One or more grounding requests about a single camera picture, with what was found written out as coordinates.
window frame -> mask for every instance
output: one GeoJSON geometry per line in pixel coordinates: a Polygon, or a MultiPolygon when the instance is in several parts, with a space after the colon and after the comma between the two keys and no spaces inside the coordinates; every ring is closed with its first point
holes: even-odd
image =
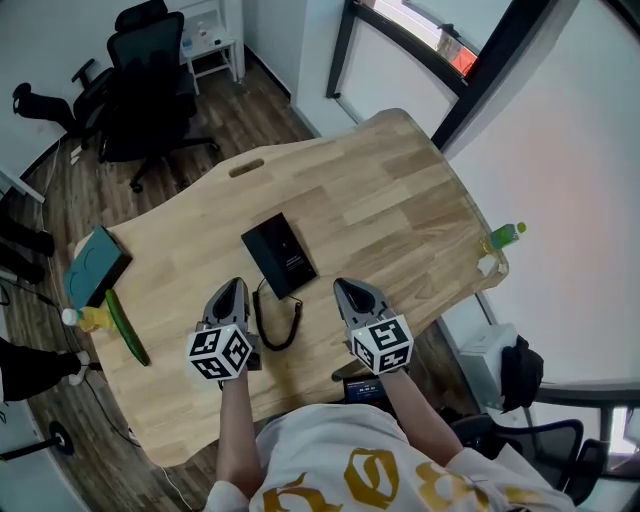
{"type": "Polygon", "coordinates": [[[411,32],[361,0],[345,0],[326,97],[340,98],[340,78],[347,59],[356,19],[369,24],[431,71],[458,99],[431,140],[444,151],[485,104],[540,29],[558,0],[512,0],[498,25],[478,53],[467,76],[411,32]]]}

wooden floor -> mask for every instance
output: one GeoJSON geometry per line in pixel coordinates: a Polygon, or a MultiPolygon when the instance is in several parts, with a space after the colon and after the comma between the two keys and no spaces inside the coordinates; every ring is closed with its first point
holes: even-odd
{"type": "MultiPolygon", "coordinates": [[[[247,62],[242,87],[221,73],[203,77],[199,84],[199,112],[193,122],[193,135],[213,136],[220,145],[219,153],[204,146],[174,152],[171,168],[159,165],[143,178],[144,190],[136,195],[130,191],[128,180],[140,162],[100,165],[90,150],[83,152],[72,167],[70,153],[78,141],[71,140],[61,145],[57,158],[48,157],[27,179],[36,190],[46,190],[47,201],[42,210],[35,201],[17,194],[2,200],[2,212],[32,228],[40,229],[44,221],[45,229],[56,241],[56,254],[50,260],[53,280],[35,287],[37,291],[57,302],[57,290],[61,290],[75,244],[97,224],[119,224],[179,193],[174,177],[193,183],[217,162],[251,148],[311,137],[290,109],[286,96],[251,61],[247,62]]],[[[28,251],[23,254],[44,266],[49,264],[44,257],[28,251]]],[[[75,338],[65,339],[54,308],[15,288],[9,291],[12,305],[6,310],[6,317],[13,343],[43,350],[69,350],[68,344],[73,347],[79,343],[97,360],[88,336],[75,333],[75,338]]],[[[68,304],[66,297],[62,297],[62,303],[68,304]]],[[[476,412],[460,369],[437,326],[430,326],[416,341],[412,375],[434,406],[447,404],[463,413],[476,412]]],[[[88,380],[111,421],[126,433],[126,423],[101,374],[91,373],[88,380]]],[[[47,430],[50,421],[57,420],[72,435],[75,455],[67,458],[54,453],[91,510],[187,510],[162,470],[109,426],[86,384],[71,387],[63,382],[30,399],[29,405],[42,431],[47,430]]],[[[194,510],[204,507],[215,481],[215,458],[214,444],[183,466],[168,470],[194,510]]]]}

white wall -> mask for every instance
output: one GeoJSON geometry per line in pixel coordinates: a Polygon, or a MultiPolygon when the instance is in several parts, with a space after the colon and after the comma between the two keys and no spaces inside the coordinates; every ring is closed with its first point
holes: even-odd
{"type": "Polygon", "coordinates": [[[360,119],[400,107],[429,136],[457,100],[431,71],[361,20],[356,21],[351,36],[340,91],[341,101],[360,119]]]}
{"type": "Polygon", "coordinates": [[[343,0],[307,0],[300,75],[291,104],[316,135],[334,135],[355,124],[334,99],[325,97],[343,6],[343,0]]]}
{"type": "Polygon", "coordinates": [[[640,378],[639,79],[637,38],[582,0],[515,97],[447,153],[491,226],[529,225],[488,297],[548,381],[640,378]]]}
{"type": "Polygon", "coordinates": [[[619,512],[624,510],[637,489],[636,482],[600,479],[589,498],[578,507],[578,510],[580,512],[619,512]]]}
{"type": "Polygon", "coordinates": [[[245,44],[293,92],[298,87],[306,0],[244,0],[245,44]]]}
{"type": "Polygon", "coordinates": [[[64,134],[48,121],[13,113],[12,93],[29,82],[38,94],[70,104],[81,92],[71,77],[90,58],[111,63],[106,42],[120,11],[137,0],[4,0],[0,3],[0,167],[21,175],[64,134]]]}

black bag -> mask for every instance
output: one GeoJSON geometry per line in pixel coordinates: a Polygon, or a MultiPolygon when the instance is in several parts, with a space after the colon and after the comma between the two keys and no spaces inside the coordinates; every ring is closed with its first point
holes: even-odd
{"type": "Polygon", "coordinates": [[[530,407],[544,373],[544,359],[529,348],[529,343],[518,336],[515,347],[502,349],[502,405],[504,412],[518,407],[530,407]]]}

yellow bottle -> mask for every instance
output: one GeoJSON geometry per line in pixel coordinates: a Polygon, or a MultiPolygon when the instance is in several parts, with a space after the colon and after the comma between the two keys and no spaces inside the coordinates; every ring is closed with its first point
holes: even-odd
{"type": "Polygon", "coordinates": [[[109,311],[90,307],[82,308],[80,311],[65,309],[62,312],[62,321],[66,325],[77,325],[84,332],[93,332],[96,329],[115,329],[116,326],[109,311]]]}

